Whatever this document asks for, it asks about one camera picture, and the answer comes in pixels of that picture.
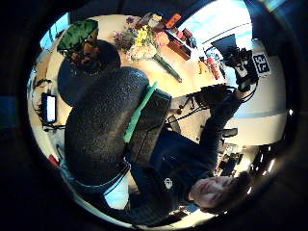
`dark sweater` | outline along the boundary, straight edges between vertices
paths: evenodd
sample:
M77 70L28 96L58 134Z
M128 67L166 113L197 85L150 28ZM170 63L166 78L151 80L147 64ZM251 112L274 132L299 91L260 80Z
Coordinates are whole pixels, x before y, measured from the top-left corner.
M193 203L188 200L192 185L198 179L213 176L223 127L241 102L234 93L226 97L207 119L199 144L167 129L161 133L152 153L151 165L167 182L167 191L172 198L170 211Z

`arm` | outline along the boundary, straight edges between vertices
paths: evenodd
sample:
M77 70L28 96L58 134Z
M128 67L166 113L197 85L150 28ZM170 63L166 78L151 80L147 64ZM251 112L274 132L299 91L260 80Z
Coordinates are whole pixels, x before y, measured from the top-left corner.
M249 95L249 91L235 90L227 96L214 110L212 116L207 119L200 137L200 145L206 151L208 158L211 156L213 167L218 158L218 145L222 136L222 130L227 121L233 116L242 104L242 99Z

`green cloth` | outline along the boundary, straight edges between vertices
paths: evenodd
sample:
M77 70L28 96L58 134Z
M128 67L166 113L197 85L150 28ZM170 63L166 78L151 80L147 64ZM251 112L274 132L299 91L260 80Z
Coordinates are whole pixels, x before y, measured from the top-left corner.
M76 21L65 31L58 44L58 51L69 50L79 46L98 27L98 22L92 19Z
M129 142L131 140L134 130L136 128L136 125L138 123L138 120L141 116L141 111L147 104L152 94L154 93L155 89L157 88L157 85L158 85L158 82L156 81L152 87L148 87L147 93L143 101L141 102L139 107L134 111L133 116L131 117L131 121L129 122L128 128L126 129L125 135L123 137L125 142Z

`desk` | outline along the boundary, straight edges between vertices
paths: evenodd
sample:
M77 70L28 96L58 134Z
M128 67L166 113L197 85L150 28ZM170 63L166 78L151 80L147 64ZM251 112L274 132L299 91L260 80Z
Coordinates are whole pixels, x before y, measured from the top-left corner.
M119 14L94 17L93 19L97 20L99 23L98 38L113 42L113 32L120 32L124 30L127 17L128 15ZM44 65L42 65L39 69L37 80L42 78L52 80L52 93L58 96L57 124L65 125L72 107L67 105L63 101L58 90L58 73L64 60L64 57L59 52L57 52L58 41L59 40L54 42L52 48L50 49L50 52L47 52L48 55L44 56L44 60L42 61ZM129 63L125 59L125 55L121 51L119 51L119 55L121 58L122 66L129 65L139 68L147 75L151 84L153 84L155 81L158 81L158 88L165 92L168 92L172 95L172 97L178 97L192 92L196 92L199 91L202 87L224 83L224 79L222 78L215 80L209 70L207 70L206 73L199 74L199 67L197 61L185 61L181 56L173 52L168 47L163 47L161 55L181 75L181 77L183 78L182 83L178 83L173 76L169 75L160 65L158 65L153 60L142 60L136 63ZM46 156L50 153L56 153L57 151L54 143L64 144L64 134L60 132L61 134L56 138L56 141L54 141L55 136L53 136L51 133L46 133L42 131L39 117L32 109L31 98L28 98L28 109L31 126L33 128L36 140L42 152Z
M121 32L126 26L127 15L102 15L92 19L98 21L99 33L98 38L113 42L113 32ZM142 70L149 78L150 84L158 81L158 88L169 93L172 97L186 95L192 92L200 91L202 87L224 83L223 78L215 80L212 72L207 70L206 73L199 74L199 66L197 61L184 60L167 46L162 47L161 56L179 73L183 82L178 83L177 80L169 75L156 61L141 60L130 63L126 60L125 54L119 51L122 66L129 65Z

